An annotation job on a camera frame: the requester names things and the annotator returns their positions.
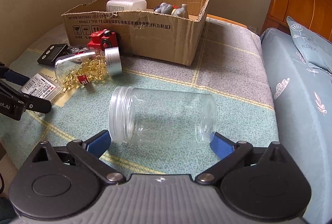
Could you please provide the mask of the correction tape dispenser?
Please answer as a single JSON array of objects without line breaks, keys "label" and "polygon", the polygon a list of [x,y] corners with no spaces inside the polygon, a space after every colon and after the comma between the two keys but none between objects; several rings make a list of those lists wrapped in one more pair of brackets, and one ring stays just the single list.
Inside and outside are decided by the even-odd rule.
[{"label": "correction tape dispenser", "polygon": [[67,53],[68,54],[80,54],[80,53],[88,51],[88,50],[89,50],[89,48],[87,46],[76,45],[76,46],[69,46],[67,48]]}]

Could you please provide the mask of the black digital timer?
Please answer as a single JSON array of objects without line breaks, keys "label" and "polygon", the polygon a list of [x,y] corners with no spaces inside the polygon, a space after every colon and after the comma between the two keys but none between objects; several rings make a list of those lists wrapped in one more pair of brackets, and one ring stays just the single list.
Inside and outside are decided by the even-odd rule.
[{"label": "black digital timer", "polygon": [[67,54],[67,48],[68,45],[66,43],[52,44],[44,51],[44,53],[40,55],[37,63],[41,65],[54,66],[55,61],[59,57]]}]

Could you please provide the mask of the wooden bed headboard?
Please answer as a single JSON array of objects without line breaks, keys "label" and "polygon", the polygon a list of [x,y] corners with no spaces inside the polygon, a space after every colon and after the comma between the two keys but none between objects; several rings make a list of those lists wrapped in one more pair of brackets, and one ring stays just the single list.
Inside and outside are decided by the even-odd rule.
[{"label": "wooden bed headboard", "polygon": [[331,40],[331,0],[271,0],[261,32],[276,28],[289,33],[288,16],[309,30]]}]

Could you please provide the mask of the grey rhino toy figure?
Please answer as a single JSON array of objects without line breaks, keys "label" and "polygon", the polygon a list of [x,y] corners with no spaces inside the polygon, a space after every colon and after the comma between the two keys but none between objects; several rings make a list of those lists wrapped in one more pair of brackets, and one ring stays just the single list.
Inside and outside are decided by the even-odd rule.
[{"label": "grey rhino toy figure", "polygon": [[158,7],[160,8],[155,13],[172,15],[182,18],[189,18],[187,11],[187,4],[182,4],[181,7],[177,7],[169,3],[163,2]]}]

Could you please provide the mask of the capsule jar silver lid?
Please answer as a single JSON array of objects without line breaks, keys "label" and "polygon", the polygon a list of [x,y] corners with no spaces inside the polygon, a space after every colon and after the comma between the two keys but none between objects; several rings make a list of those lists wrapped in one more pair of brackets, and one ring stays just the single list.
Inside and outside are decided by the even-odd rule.
[{"label": "capsule jar silver lid", "polygon": [[59,57],[54,70],[64,90],[102,82],[122,74],[119,48],[89,49]]}]

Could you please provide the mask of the white wall socket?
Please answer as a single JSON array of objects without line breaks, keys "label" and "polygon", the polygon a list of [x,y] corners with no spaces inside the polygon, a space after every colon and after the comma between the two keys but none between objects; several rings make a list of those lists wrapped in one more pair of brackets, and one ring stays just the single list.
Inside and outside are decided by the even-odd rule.
[{"label": "white wall socket", "polygon": [[254,26],[248,25],[248,29],[250,31],[252,31],[253,33],[255,33],[255,34],[259,34],[258,33],[258,28],[254,27]]}]

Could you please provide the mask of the white plastic bottle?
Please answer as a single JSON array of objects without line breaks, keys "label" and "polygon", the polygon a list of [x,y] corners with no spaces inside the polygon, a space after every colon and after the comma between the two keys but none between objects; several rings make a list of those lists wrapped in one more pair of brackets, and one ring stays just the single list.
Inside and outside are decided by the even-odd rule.
[{"label": "white plastic bottle", "polygon": [[106,3],[106,11],[145,11],[147,2],[145,0],[109,0]]}]

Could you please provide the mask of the blue floral pillow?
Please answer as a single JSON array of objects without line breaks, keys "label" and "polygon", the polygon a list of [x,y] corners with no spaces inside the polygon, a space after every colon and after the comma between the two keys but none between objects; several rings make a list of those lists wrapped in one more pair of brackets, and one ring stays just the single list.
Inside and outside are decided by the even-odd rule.
[{"label": "blue floral pillow", "polygon": [[331,42],[287,16],[293,43],[310,68],[320,69],[331,75]]}]

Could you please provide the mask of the wooden bench edge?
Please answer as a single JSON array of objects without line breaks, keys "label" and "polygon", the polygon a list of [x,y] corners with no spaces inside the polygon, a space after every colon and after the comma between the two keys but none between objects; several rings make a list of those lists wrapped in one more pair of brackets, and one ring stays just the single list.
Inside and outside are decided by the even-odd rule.
[{"label": "wooden bench edge", "polygon": [[219,20],[219,21],[227,22],[227,23],[230,23],[230,24],[233,24],[233,25],[241,26],[245,29],[248,28],[246,25],[244,25],[242,23],[239,23],[239,22],[236,22],[236,21],[233,21],[233,20],[229,20],[229,19],[226,19],[226,18],[223,18],[223,17],[219,17],[219,16],[216,16],[216,15],[207,14],[207,17],[208,18],[213,18],[213,19],[216,19],[216,20]]}]

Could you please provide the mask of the cardboard box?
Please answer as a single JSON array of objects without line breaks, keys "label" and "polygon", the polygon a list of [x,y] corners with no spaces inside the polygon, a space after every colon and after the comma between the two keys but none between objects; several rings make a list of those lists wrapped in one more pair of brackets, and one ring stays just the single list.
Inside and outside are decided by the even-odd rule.
[{"label": "cardboard box", "polygon": [[[71,45],[85,45],[91,33],[110,29],[120,35],[123,53],[190,66],[203,31],[210,0],[145,0],[145,11],[107,12],[109,0],[78,5],[62,15]],[[154,13],[161,3],[187,5],[188,18]]]}]

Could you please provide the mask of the red toy train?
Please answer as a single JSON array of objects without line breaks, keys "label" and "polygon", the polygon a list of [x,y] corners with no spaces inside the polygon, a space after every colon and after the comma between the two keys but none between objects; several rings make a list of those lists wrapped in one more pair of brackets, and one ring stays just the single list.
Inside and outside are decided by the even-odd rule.
[{"label": "red toy train", "polygon": [[119,33],[109,29],[100,30],[90,35],[90,41],[87,44],[89,49],[101,49],[118,47],[120,42]]}]

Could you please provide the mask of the clear plastic jar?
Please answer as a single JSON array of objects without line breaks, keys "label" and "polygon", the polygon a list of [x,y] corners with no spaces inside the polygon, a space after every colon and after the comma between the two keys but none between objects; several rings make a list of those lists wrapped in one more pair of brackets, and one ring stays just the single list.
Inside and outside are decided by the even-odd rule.
[{"label": "clear plastic jar", "polygon": [[210,94],[117,87],[109,105],[112,142],[194,148],[212,142],[217,104]]}]

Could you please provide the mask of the blue floral bed sheet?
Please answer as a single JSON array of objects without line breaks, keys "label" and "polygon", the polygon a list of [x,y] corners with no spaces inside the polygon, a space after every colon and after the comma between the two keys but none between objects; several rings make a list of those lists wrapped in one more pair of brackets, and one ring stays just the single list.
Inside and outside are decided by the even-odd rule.
[{"label": "blue floral bed sheet", "polygon": [[279,139],[312,190],[304,218],[331,223],[331,75],[309,66],[293,37],[275,28],[261,45]]}]

